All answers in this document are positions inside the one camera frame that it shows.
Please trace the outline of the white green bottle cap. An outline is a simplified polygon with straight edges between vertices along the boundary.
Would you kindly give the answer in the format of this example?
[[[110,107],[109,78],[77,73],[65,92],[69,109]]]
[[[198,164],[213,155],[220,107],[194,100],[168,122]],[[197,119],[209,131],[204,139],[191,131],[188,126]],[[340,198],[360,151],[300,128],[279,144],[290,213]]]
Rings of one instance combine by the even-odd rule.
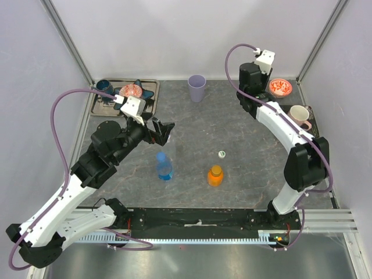
[[[223,159],[223,158],[225,158],[226,153],[224,151],[219,151],[218,156],[219,156],[219,158]]]

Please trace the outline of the orange juice bottle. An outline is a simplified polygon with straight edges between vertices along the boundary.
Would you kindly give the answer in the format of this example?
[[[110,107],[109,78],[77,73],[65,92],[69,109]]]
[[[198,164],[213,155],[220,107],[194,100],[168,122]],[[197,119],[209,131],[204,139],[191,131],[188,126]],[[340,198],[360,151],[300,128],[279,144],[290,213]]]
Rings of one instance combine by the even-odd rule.
[[[223,181],[224,173],[219,165],[210,168],[207,176],[208,184],[212,187],[218,187]]]

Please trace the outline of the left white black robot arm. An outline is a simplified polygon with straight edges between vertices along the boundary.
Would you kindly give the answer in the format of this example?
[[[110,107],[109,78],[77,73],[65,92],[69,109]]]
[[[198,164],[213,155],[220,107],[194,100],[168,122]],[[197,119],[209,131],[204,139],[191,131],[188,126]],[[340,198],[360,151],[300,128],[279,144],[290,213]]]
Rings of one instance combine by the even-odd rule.
[[[91,144],[67,172],[67,180],[49,201],[22,224],[11,224],[6,233],[28,266],[43,268],[81,237],[106,227],[123,228],[130,216],[116,198],[76,221],[69,214],[87,197],[100,189],[117,172],[117,166],[141,141],[164,146],[174,123],[152,120],[154,130],[127,119],[122,128],[115,121],[104,121],[91,135]]]

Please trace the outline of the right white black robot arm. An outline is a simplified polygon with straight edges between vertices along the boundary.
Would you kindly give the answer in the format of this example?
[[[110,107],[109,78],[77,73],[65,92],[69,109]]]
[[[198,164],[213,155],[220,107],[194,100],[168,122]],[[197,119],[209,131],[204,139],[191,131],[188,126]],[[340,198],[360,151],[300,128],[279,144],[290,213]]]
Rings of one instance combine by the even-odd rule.
[[[269,76],[253,62],[239,67],[237,98],[243,109],[266,126],[288,152],[284,167],[285,184],[269,203],[266,214],[271,228],[281,228],[287,214],[294,211],[298,200],[328,177],[329,143],[316,138],[296,124],[265,91]]]

